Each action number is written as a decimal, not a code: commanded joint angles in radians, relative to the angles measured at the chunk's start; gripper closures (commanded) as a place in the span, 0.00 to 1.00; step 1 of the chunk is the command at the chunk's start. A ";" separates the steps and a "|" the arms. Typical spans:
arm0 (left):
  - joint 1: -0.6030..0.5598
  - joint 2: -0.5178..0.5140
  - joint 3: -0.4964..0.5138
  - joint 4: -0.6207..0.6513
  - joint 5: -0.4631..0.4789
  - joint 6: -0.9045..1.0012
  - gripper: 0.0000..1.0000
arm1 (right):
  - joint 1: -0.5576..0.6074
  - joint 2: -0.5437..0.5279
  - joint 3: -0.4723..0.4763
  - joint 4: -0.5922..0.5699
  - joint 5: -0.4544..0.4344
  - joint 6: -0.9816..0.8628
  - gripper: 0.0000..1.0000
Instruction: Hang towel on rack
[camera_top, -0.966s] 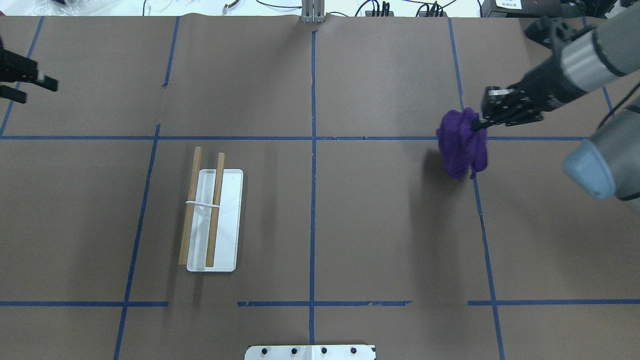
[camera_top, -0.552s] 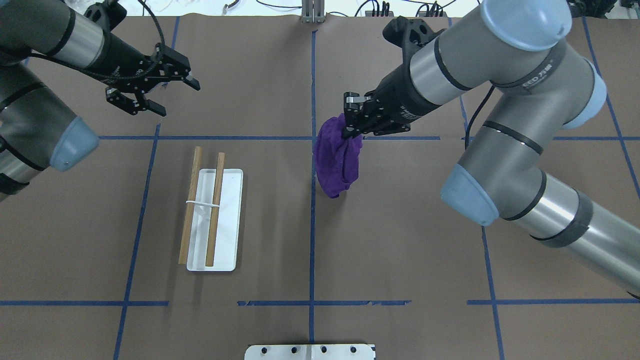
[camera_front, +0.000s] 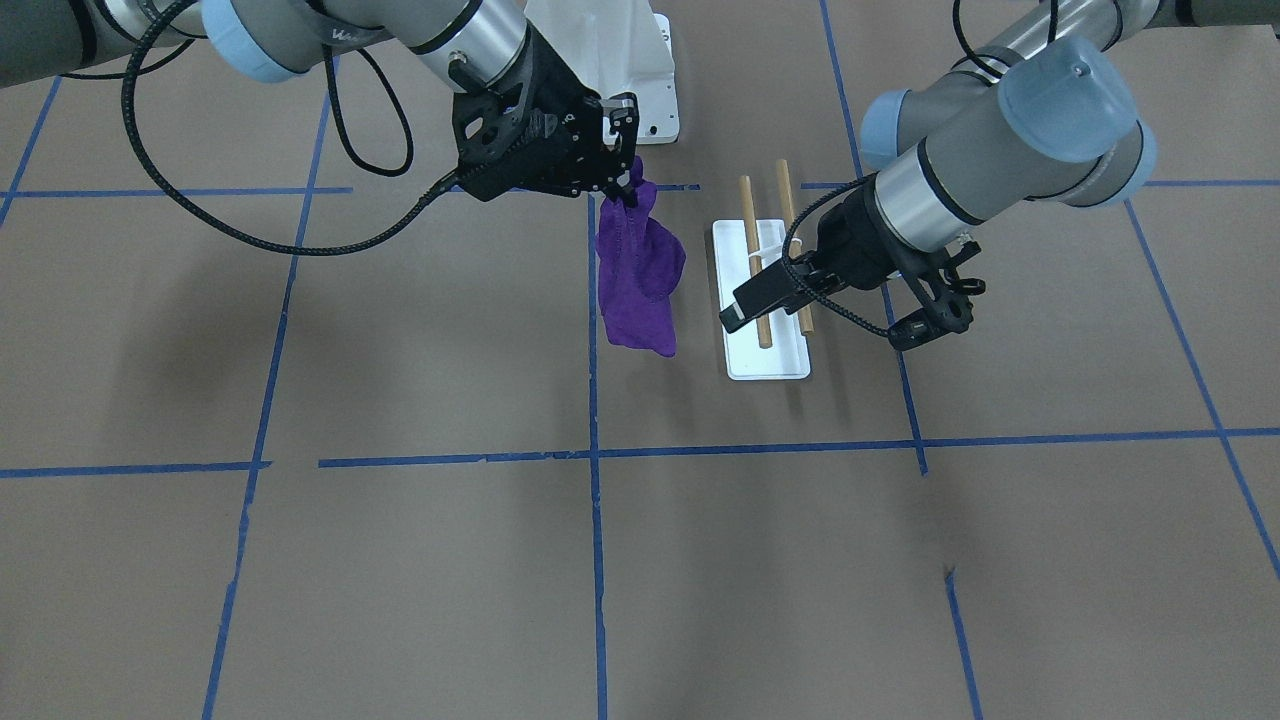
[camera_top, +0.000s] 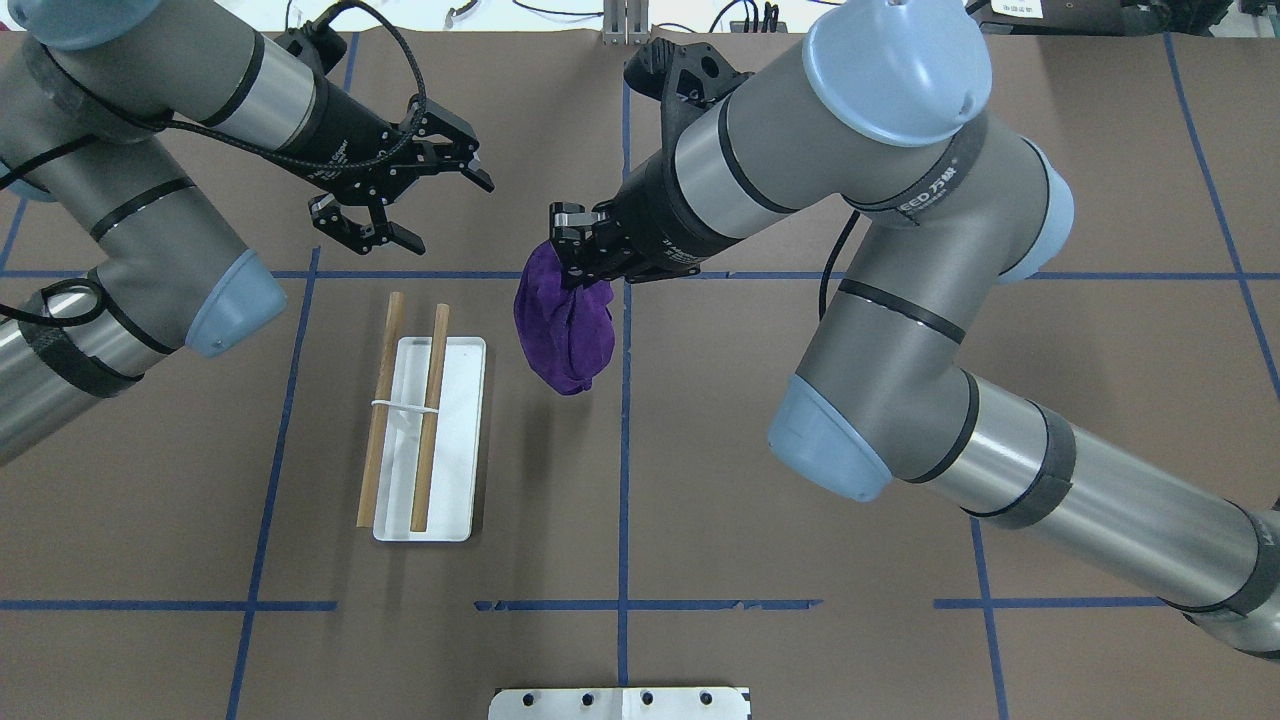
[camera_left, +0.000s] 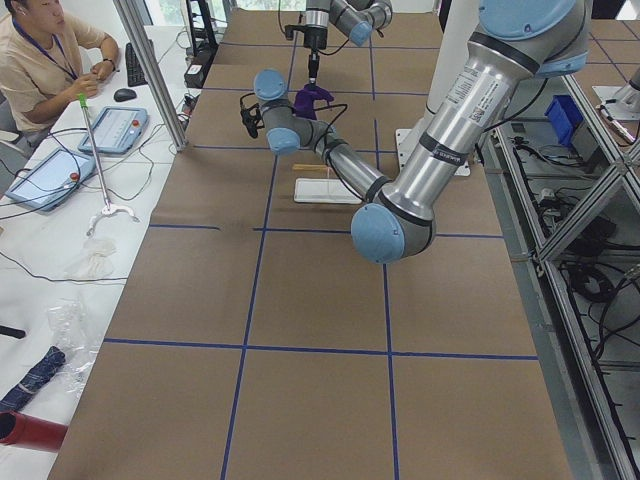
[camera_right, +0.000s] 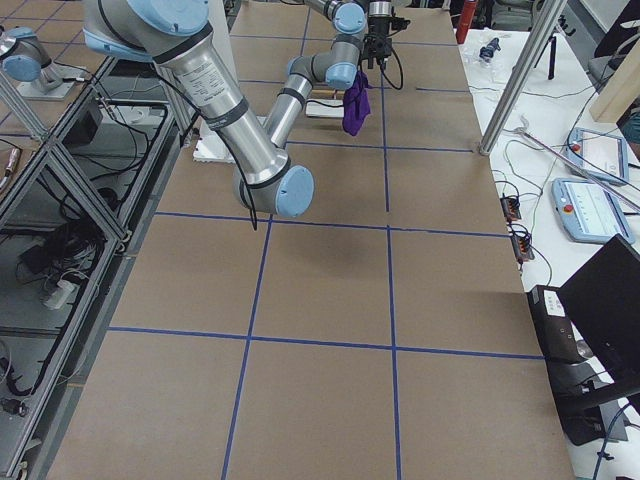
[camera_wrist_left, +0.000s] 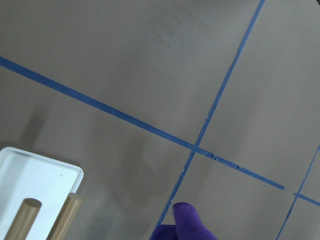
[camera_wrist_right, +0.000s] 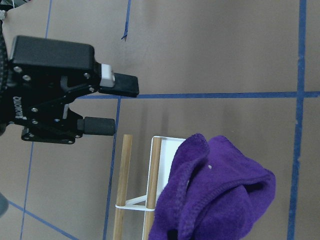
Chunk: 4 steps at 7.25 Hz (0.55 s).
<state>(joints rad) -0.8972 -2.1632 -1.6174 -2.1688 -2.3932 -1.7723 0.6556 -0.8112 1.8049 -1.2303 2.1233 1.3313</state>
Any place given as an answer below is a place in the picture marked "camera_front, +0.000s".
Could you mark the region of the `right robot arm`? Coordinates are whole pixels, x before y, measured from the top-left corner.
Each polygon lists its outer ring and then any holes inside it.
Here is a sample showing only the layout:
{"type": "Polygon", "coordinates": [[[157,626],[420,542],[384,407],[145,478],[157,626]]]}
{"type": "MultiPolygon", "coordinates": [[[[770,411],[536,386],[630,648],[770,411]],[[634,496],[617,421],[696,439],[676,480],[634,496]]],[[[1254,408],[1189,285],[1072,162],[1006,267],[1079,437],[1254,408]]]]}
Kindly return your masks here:
{"type": "Polygon", "coordinates": [[[512,1],[5,1],[1,82],[96,67],[143,38],[207,40],[264,83],[394,40],[453,92],[462,191],[481,201],[527,190],[636,202],[636,97],[584,85],[512,1]]]}

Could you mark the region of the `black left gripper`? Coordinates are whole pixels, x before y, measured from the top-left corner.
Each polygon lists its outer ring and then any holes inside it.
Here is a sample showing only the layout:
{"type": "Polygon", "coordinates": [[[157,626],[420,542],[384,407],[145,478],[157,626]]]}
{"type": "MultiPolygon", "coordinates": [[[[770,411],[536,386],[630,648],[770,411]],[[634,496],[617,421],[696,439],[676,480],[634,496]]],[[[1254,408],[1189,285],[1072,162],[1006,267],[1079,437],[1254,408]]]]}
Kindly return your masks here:
{"type": "Polygon", "coordinates": [[[876,290],[896,273],[888,245],[905,242],[886,218],[877,191],[876,184],[842,184],[799,211],[788,227],[794,236],[810,215],[840,201],[818,220],[814,249],[797,260],[781,258],[745,281],[724,282],[728,295],[719,310],[724,332],[732,334],[778,310],[794,315],[813,296],[876,290]]]}

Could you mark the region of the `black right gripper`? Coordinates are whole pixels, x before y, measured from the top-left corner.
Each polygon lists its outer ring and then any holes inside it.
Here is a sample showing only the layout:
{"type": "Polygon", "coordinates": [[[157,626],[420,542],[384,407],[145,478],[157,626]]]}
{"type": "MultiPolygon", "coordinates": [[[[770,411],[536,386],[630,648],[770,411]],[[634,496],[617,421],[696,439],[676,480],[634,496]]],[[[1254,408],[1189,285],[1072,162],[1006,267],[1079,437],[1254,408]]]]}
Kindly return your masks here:
{"type": "Polygon", "coordinates": [[[626,167],[641,129],[637,96],[600,96],[535,28],[502,74],[454,96],[452,126],[454,182],[476,200],[511,190],[591,192],[637,206],[643,167],[626,167]]]}

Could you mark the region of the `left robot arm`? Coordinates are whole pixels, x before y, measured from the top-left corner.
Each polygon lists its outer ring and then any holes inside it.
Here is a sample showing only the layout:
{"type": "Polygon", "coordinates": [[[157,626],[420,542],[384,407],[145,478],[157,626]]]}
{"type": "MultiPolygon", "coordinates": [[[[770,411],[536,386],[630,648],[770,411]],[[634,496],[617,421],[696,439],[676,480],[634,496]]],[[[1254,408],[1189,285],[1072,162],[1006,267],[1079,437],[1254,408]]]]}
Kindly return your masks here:
{"type": "Polygon", "coordinates": [[[959,266],[972,232],[1020,201],[1103,208],[1130,199],[1158,155],[1106,51],[1144,29],[1275,26],[1275,1],[1044,1],[972,46],[922,90],[867,109],[870,173],[810,205],[815,247],[782,255],[719,313],[733,333],[820,304],[906,351],[972,324],[983,281],[959,266]]]}

